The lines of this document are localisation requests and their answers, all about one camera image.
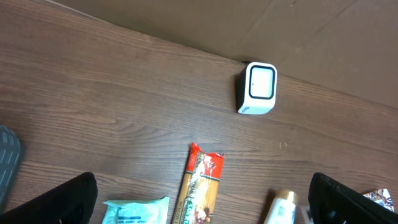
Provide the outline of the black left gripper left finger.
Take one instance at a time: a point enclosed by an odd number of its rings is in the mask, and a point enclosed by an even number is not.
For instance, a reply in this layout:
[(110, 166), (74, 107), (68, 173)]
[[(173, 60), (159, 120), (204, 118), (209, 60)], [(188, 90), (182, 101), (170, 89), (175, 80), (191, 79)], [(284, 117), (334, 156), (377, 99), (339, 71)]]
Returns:
[(98, 188), (95, 176), (84, 172), (1, 215), (1, 223), (81, 223), (93, 214)]

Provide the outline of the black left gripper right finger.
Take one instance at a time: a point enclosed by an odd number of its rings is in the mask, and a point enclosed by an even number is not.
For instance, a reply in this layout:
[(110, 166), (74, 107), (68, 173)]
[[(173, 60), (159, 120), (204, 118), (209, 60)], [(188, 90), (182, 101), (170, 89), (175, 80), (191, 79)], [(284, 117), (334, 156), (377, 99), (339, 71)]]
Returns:
[(314, 224), (397, 224), (397, 214), (331, 177), (314, 173), (308, 202)]

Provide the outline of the white Pantene tube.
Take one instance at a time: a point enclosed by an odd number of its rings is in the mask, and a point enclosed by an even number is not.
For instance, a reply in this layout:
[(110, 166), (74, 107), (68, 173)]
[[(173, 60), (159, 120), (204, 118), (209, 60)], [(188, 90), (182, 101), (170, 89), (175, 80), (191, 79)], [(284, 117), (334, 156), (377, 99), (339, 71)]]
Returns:
[(299, 196), (291, 190), (280, 189), (272, 201), (264, 224), (294, 224)]

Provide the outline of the brown white snack bag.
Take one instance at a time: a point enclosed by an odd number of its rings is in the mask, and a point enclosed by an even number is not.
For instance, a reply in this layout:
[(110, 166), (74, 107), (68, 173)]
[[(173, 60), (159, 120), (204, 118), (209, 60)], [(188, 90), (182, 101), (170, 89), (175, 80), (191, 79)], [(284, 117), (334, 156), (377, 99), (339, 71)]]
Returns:
[[(368, 192), (363, 195), (364, 197), (372, 200), (378, 205), (388, 209), (391, 212), (394, 212), (394, 205), (390, 193), (387, 189), (379, 189), (373, 192)], [(312, 213), (310, 211), (309, 206), (301, 206), (300, 207), (303, 220), (305, 224), (314, 224)]]

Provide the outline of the teal wipes packet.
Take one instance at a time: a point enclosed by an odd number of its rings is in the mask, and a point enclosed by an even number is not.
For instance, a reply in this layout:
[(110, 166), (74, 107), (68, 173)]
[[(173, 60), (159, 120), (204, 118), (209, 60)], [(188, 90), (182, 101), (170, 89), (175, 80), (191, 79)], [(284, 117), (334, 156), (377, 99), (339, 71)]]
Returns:
[(102, 224), (166, 224), (169, 200), (108, 200)]

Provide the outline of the red San Remo spaghetti pack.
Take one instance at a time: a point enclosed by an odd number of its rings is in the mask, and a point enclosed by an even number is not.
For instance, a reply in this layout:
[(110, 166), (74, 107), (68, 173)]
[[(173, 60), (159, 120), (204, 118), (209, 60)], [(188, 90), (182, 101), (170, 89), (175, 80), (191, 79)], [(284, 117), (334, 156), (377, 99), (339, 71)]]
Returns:
[(212, 223), (223, 163), (224, 155), (191, 144), (172, 224)]

